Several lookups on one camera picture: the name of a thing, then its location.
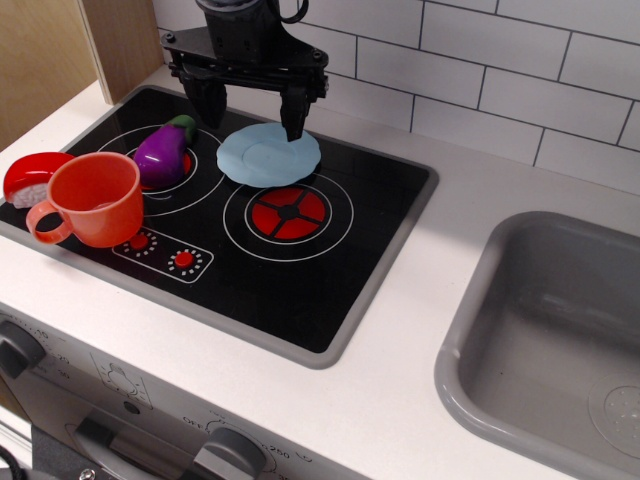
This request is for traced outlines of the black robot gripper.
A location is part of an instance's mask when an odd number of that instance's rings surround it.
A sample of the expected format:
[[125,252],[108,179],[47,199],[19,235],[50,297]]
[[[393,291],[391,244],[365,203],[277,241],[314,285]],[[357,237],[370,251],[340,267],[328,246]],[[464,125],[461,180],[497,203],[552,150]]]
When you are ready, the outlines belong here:
[[309,102],[328,91],[328,55],[286,31],[269,10],[234,18],[211,12],[204,27],[173,31],[161,38],[201,120],[219,128],[227,108],[225,85],[277,91],[288,141],[302,137]]

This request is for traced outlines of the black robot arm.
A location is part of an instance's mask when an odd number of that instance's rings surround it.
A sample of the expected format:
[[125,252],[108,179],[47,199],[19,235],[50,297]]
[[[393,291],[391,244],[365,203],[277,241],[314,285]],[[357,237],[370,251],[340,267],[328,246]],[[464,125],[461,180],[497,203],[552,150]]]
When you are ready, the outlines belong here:
[[218,128],[227,108],[228,85],[277,92],[288,141],[302,137],[310,106],[328,91],[329,56],[291,35],[309,3],[284,17],[277,1],[199,1],[204,27],[161,37],[169,68],[201,120]]

